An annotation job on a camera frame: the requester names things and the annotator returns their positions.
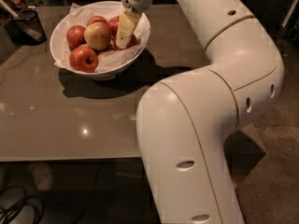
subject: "white robotic arm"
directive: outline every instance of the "white robotic arm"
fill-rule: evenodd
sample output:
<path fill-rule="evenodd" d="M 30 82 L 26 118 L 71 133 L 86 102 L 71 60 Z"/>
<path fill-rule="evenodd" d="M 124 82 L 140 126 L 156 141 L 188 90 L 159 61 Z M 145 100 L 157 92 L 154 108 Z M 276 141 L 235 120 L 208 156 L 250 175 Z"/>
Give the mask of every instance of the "white robotic arm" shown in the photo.
<path fill-rule="evenodd" d="M 283 62 L 239 0 L 178 3 L 211 65 L 144 94 L 136 117 L 142 160 L 163 223 L 241 224 L 223 144 L 278 97 Z"/>

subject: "black cup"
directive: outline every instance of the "black cup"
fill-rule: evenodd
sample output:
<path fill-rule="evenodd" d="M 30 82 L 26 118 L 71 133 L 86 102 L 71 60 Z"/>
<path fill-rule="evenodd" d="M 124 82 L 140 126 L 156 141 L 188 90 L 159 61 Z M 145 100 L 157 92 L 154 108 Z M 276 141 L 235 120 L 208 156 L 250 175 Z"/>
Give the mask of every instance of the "black cup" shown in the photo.
<path fill-rule="evenodd" d="M 16 43 L 34 46 L 47 40 L 36 11 L 23 11 L 18 18 L 12 19 L 11 23 L 11 38 Z"/>

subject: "countertop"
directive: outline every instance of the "countertop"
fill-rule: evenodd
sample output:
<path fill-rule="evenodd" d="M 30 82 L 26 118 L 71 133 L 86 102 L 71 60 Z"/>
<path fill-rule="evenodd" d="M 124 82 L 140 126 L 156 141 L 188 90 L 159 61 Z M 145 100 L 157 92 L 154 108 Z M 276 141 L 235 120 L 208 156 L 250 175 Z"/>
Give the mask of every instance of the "countertop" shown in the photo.
<path fill-rule="evenodd" d="M 37 7 L 47 41 L 0 64 L 0 161 L 140 157 L 135 111 L 158 80 L 208 59 L 178 5 L 147 12 L 147 48 L 120 76 L 95 81 L 54 66 L 50 36 L 69 7 Z"/>

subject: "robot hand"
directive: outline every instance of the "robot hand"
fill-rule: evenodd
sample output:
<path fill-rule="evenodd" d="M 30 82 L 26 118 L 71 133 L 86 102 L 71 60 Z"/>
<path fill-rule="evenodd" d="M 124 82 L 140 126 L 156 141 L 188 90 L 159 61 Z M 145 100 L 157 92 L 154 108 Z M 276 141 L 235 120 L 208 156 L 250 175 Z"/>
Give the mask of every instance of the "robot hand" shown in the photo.
<path fill-rule="evenodd" d="M 125 10 L 120 14 L 116 45 L 123 49 L 130 42 L 142 13 L 149 9 L 152 0 L 121 0 Z"/>

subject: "gray tabletop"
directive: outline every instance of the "gray tabletop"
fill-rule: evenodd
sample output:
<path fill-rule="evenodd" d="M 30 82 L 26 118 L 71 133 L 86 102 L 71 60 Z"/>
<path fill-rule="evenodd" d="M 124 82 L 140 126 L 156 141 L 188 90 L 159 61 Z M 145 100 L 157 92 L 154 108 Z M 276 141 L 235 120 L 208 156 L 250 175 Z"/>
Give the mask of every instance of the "gray tabletop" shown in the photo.
<path fill-rule="evenodd" d="M 152 6 L 149 43 L 113 80 L 53 65 L 50 36 L 69 7 L 36 9 L 48 40 L 22 46 L 0 65 L 0 161 L 139 157 L 135 111 L 158 80 L 208 64 L 177 5 Z"/>

